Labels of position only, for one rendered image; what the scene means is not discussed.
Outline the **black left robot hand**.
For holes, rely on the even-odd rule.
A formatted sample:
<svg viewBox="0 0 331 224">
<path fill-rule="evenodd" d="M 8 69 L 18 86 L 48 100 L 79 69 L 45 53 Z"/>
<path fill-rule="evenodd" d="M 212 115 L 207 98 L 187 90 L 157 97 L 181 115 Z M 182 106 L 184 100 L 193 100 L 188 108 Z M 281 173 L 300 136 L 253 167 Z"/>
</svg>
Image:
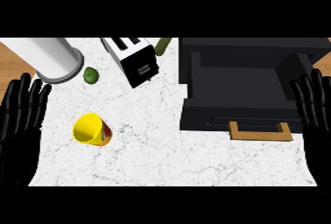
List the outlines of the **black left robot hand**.
<svg viewBox="0 0 331 224">
<path fill-rule="evenodd" d="M 30 73 L 9 82 L 0 104 L 0 187 L 29 186 L 37 173 L 52 85 Z"/>
</svg>

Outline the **white and black toaster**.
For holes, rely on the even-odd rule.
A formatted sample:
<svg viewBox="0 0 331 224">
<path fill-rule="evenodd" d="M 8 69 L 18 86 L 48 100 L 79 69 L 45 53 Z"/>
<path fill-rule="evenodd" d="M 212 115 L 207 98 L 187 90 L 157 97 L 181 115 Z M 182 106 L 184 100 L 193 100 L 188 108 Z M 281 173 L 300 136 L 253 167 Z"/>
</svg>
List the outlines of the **white and black toaster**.
<svg viewBox="0 0 331 224">
<path fill-rule="evenodd" d="M 102 38 L 101 42 L 136 88 L 160 72 L 154 46 L 145 38 Z"/>
</svg>

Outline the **dark grey open drawer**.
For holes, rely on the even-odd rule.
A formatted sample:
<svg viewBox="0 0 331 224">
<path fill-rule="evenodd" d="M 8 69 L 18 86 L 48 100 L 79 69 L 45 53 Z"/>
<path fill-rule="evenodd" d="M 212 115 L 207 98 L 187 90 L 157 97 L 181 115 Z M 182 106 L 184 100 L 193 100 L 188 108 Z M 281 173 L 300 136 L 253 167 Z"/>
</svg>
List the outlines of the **dark grey open drawer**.
<svg viewBox="0 0 331 224">
<path fill-rule="evenodd" d="M 302 131 L 290 82 L 331 53 L 328 38 L 181 38 L 179 83 L 188 86 L 181 129 Z"/>
</svg>

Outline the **yellow cup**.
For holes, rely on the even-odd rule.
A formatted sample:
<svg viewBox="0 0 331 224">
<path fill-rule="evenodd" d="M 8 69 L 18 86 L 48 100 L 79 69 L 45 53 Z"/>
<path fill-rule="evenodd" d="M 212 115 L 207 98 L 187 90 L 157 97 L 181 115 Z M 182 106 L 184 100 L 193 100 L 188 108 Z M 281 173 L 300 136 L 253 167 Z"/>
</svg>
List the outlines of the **yellow cup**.
<svg viewBox="0 0 331 224">
<path fill-rule="evenodd" d="M 73 137 L 83 143 L 104 146 L 113 138 L 113 131 L 98 114 L 85 114 L 76 121 Z"/>
</svg>

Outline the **green lime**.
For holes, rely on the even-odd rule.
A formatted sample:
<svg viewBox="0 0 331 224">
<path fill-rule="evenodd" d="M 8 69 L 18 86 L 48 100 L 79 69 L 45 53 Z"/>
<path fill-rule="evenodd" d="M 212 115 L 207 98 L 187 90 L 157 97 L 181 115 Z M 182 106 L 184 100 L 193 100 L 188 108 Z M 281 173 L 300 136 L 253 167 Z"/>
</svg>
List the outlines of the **green lime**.
<svg viewBox="0 0 331 224">
<path fill-rule="evenodd" d="M 99 81 L 99 71 L 94 67 L 88 67 L 83 78 L 88 84 L 95 84 Z"/>
</svg>

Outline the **white cylindrical canister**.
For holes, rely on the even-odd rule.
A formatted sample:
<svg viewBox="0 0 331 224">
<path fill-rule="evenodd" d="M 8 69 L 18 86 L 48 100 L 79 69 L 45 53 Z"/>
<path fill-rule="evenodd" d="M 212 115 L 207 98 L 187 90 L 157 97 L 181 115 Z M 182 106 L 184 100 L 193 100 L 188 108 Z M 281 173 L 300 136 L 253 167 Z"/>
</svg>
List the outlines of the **white cylindrical canister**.
<svg viewBox="0 0 331 224">
<path fill-rule="evenodd" d="M 65 38 L 0 38 L 0 42 L 36 69 L 51 84 L 70 81 L 85 66 L 85 56 Z"/>
</svg>

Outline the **green cucumber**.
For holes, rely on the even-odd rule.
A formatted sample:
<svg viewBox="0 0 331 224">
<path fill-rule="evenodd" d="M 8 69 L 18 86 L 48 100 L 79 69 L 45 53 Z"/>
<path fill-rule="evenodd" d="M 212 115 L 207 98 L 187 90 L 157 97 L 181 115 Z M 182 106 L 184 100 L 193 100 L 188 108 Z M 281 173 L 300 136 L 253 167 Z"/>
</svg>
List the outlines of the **green cucumber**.
<svg viewBox="0 0 331 224">
<path fill-rule="evenodd" d="M 172 38 L 162 38 L 159 44 L 156 45 L 156 55 L 162 56 L 166 52 L 167 46 L 172 42 Z"/>
</svg>

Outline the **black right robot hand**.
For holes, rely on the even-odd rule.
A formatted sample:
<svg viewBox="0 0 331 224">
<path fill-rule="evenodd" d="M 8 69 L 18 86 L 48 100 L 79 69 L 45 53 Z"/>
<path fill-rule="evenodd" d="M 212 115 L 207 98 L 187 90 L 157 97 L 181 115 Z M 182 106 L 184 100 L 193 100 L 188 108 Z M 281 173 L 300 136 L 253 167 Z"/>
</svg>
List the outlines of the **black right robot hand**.
<svg viewBox="0 0 331 224">
<path fill-rule="evenodd" d="M 305 159 L 321 187 L 331 186 L 331 77 L 315 68 L 311 75 L 292 81 L 302 118 Z"/>
</svg>

